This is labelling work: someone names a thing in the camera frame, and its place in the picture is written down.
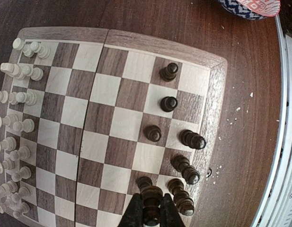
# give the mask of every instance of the blue patterned object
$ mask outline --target blue patterned object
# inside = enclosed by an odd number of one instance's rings
[[[244,19],[248,20],[261,20],[264,19],[265,17],[257,14],[255,12],[252,12],[249,10],[247,7],[241,5],[235,0],[218,0],[222,7],[225,8],[228,12],[235,14],[239,17],[242,17]]]

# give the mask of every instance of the black pawn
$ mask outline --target black pawn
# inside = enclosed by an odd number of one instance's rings
[[[160,76],[163,80],[169,82],[175,79],[178,72],[178,65],[176,63],[170,63],[167,67],[160,71]]]
[[[177,107],[177,99],[174,97],[164,97],[160,102],[160,107],[165,112],[171,112]]]
[[[192,149],[201,150],[204,149],[207,145],[207,142],[202,136],[190,130],[182,131],[179,137],[182,144]]]
[[[156,125],[151,125],[145,128],[145,134],[148,140],[158,142],[161,138],[161,130]]]

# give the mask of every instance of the black chess piece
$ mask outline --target black chess piece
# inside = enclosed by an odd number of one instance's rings
[[[175,79],[178,72],[178,65],[170,63],[167,67],[163,68],[159,73],[163,80],[169,82]]]
[[[201,150],[207,145],[207,142],[202,136],[196,132],[192,132],[191,130],[183,130],[180,133],[179,138],[182,144],[192,149]]]
[[[136,180],[143,200],[143,223],[147,226],[156,226],[160,223],[160,202],[163,199],[162,190],[152,185],[152,180],[142,176]]]
[[[145,128],[145,135],[148,140],[158,142],[161,138],[161,130],[156,125],[151,125]]]
[[[199,181],[199,172],[190,165],[190,161],[183,155],[178,155],[171,160],[172,166],[182,174],[187,184],[196,184]]]
[[[185,216],[192,216],[194,214],[194,202],[189,193],[184,190],[183,182],[177,178],[172,179],[168,182],[168,189],[174,195],[173,201],[178,212]]]
[[[164,97],[160,102],[160,107],[165,112],[171,112],[177,107],[177,99],[174,97]]]

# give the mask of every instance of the dark wood surface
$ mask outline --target dark wood surface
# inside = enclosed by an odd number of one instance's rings
[[[221,140],[211,160],[214,178],[202,189],[192,226],[250,226],[270,172],[280,112],[280,58],[273,18],[246,21],[215,0],[0,0],[0,63],[8,61],[19,30],[30,26],[120,29],[226,58]]]

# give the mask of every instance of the wooden chessboard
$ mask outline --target wooden chessboard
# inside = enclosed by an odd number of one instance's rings
[[[18,134],[0,129],[0,141],[12,136],[28,146],[32,177],[19,184],[32,195],[30,211],[19,220],[31,227],[116,227],[132,195],[135,180],[149,176],[167,193],[166,182],[180,177],[170,164],[176,154],[188,157],[201,174],[186,190],[197,203],[217,138],[227,62],[183,44],[130,32],[81,27],[22,29],[28,44],[51,48],[47,59],[27,58],[13,50],[10,63],[31,64],[44,71],[41,81],[5,76],[3,90],[37,93],[34,106],[0,104],[0,116],[32,119],[35,131]],[[179,65],[171,82],[159,70]],[[159,107],[165,96],[178,99],[175,111]],[[147,140],[146,126],[162,130],[159,142]],[[178,140],[183,129],[201,134],[204,150],[195,151]],[[0,161],[9,152],[0,153]],[[0,185],[12,171],[0,175]],[[190,218],[184,218],[186,226]]]

